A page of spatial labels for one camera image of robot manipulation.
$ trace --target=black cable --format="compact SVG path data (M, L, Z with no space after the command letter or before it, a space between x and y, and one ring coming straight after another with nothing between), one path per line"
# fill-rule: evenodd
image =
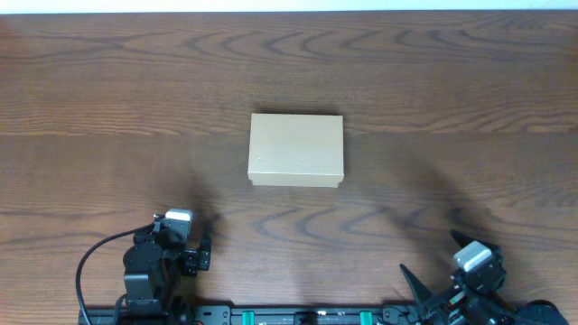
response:
M115 316L112 318L112 325L117 325L118 319L120 318L120 308L123 306L123 301L126 298L126 293L118 297L117 303L115 303Z
M87 311L87 306L84 304L84 299L82 298L82 289L80 289L80 274L82 273L82 266L84 266L87 259L89 259L90 254L92 254L92 252L97 250L97 248L101 247L102 245L104 245L105 243L107 243L111 240L114 240L114 239L117 239L120 237L124 237L126 235L134 234L135 232L138 232L141 230L148 230L148 229L152 229L152 228L153 228L153 225L151 224L151 225L147 225L144 227L139 227L137 229L125 231L123 233L116 234L116 235L113 235L111 237L106 237L106 238L102 239L101 241L97 242L82 257L82 259L80 260L80 263L79 263L79 267L76 269L76 295L79 298L80 311L82 311L82 315L84 316L84 319L87 321L87 325L92 325L92 322L90 321L90 318L89 318L89 312Z

